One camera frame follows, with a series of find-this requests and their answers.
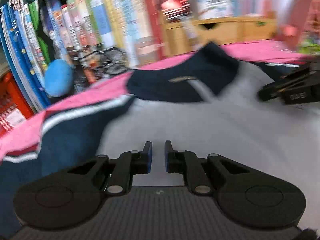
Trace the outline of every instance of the blue round object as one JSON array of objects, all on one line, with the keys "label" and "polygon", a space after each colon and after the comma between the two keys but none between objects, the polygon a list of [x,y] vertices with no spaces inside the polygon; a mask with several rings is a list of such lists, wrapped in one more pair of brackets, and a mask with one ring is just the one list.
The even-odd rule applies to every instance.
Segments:
[{"label": "blue round object", "polygon": [[45,91],[52,97],[67,94],[73,83],[73,69],[62,59],[56,59],[48,66],[44,74]]}]

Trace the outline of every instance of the pink surface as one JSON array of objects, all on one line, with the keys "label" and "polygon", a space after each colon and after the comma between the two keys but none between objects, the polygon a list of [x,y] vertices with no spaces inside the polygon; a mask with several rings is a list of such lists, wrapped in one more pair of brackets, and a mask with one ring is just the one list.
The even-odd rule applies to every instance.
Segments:
[{"label": "pink surface", "polygon": [[[229,55],[247,61],[284,63],[301,59],[306,56],[304,54],[288,53],[287,50],[281,50],[285,49],[282,47],[281,43],[272,40],[233,43],[223,45],[222,48]],[[145,65],[141,69],[155,70],[169,68],[183,62],[191,55],[192,53],[171,57]],[[89,105],[125,94],[127,93],[125,85],[130,75],[130,73],[124,73],[107,80],[85,92],[66,98],[28,119],[22,125],[0,138],[0,160],[8,153],[19,155],[22,154],[25,149],[34,147],[38,144],[39,131],[46,113]]]}]

